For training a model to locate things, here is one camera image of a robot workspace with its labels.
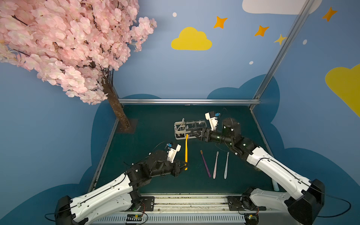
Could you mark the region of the purple toothbrush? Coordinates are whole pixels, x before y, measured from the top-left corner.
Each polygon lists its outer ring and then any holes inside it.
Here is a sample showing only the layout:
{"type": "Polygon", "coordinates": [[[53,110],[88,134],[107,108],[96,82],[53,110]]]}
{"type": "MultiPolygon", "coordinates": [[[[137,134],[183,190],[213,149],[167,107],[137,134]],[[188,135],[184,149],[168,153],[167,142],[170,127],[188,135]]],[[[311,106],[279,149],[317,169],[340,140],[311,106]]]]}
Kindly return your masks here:
{"type": "Polygon", "coordinates": [[[206,163],[206,160],[205,160],[205,157],[204,157],[203,151],[202,151],[202,150],[200,150],[200,153],[201,153],[202,160],[203,160],[203,163],[204,163],[204,166],[205,166],[206,172],[207,172],[207,174],[208,174],[208,177],[209,177],[209,178],[211,178],[212,176],[211,176],[211,173],[210,173],[210,171],[209,171],[208,165],[207,165],[207,163],[206,163]]]}

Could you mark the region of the yellow toothbrush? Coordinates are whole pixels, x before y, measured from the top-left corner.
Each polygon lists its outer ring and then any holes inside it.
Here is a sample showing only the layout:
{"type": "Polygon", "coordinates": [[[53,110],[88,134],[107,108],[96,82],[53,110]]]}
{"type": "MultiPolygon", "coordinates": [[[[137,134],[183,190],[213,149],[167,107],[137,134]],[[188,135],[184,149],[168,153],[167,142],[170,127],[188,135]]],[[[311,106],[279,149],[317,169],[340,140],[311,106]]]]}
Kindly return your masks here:
{"type": "Polygon", "coordinates": [[[185,171],[188,170],[188,134],[186,134],[185,139],[185,162],[186,162],[186,168],[185,171]]]}

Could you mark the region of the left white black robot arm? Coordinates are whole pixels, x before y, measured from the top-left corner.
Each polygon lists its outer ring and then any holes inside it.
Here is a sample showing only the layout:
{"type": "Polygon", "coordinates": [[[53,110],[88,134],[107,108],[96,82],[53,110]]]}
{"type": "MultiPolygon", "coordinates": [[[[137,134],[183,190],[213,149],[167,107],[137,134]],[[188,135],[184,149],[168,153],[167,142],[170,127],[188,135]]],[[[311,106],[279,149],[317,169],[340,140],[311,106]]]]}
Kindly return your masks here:
{"type": "Polygon", "coordinates": [[[54,213],[55,224],[90,225],[115,212],[140,209],[143,197],[139,188],[149,184],[154,177],[177,177],[187,168],[186,162],[168,154],[166,151],[156,151],[92,192],[75,198],[62,197],[54,213]]]}

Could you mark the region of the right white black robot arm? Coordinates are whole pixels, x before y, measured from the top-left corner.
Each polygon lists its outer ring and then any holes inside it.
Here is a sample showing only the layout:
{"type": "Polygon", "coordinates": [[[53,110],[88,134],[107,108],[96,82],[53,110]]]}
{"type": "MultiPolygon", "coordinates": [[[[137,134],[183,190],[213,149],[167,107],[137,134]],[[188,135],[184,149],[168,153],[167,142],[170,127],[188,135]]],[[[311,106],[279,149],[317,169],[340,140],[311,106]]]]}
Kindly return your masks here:
{"type": "Polygon", "coordinates": [[[313,181],[292,171],[267,153],[251,139],[241,134],[241,125],[232,118],[222,121],[222,130],[198,128],[191,132],[204,142],[225,144],[231,152],[271,177],[286,191],[282,199],[274,192],[254,189],[250,200],[255,206],[288,211],[303,225],[312,225],[325,203],[325,185],[318,179],[313,181]]]}

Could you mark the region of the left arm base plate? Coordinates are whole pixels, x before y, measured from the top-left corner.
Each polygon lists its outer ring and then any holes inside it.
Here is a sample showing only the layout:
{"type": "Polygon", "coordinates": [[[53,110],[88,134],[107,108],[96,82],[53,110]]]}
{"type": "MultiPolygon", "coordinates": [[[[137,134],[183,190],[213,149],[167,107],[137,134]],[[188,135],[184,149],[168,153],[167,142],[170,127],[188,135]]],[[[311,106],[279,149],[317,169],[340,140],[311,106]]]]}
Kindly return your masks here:
{"type": "Polygon", "coordinates": [[[154,211],[155,206],[155,197],[153,196],[144,196],[136,200],[132,207],[131,211],[134,212],[152,212],[154,211]]]}

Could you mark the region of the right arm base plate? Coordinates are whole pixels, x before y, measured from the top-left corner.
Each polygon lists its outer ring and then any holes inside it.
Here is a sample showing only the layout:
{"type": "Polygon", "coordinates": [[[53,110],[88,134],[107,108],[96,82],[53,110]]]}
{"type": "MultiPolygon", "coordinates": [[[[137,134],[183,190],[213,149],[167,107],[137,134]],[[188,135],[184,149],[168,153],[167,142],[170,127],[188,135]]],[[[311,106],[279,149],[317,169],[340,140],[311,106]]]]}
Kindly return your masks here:
{"type": "Polygon", "coordinates": [[[249,196],[228,196],[227,202],[230,211],[266,211],[266,207],[256,206],[249,196]]]}

